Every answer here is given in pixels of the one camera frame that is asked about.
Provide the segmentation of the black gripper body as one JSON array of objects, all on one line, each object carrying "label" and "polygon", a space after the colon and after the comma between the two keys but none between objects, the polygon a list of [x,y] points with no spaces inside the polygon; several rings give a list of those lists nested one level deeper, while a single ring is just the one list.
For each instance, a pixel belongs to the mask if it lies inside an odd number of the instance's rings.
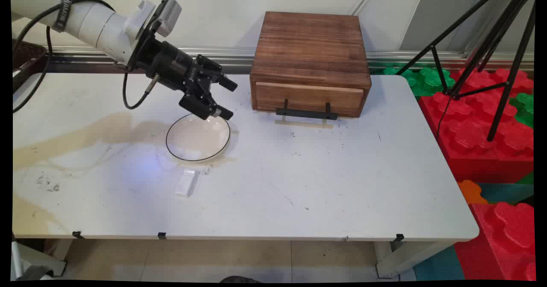
[{"label": "black gripper body", "polygon": [[142,69],[150,79],[158,75],[159,83],[172,90],[202,95],[195,77],[201,69],[194,68],[202,65],[201,57],[193,58],[167,41],[158,41],[154,33],[143,33],[129,58],[127,72]]}]

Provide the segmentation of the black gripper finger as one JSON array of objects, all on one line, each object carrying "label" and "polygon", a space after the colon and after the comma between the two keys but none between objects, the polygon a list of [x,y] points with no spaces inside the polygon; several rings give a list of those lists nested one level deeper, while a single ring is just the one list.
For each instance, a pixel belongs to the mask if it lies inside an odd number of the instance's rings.
[{"label": "black gripper finger", "polygon": [[187,87],[179,106],[204,121],[209,117],[220,117],[228,121],[234,115],[231,110],[217,104],[211,93],[201,86]]},{"label": "black gripper finger", "polygon": [[194,61],[194,65],[197,67],[198,77],[211,78],[212,83],[218,83],[230,92],[234,92],[237,89],[238,84],[227,78],[222,71],[221,65],[215,61],[203,55],[198,55]]}]

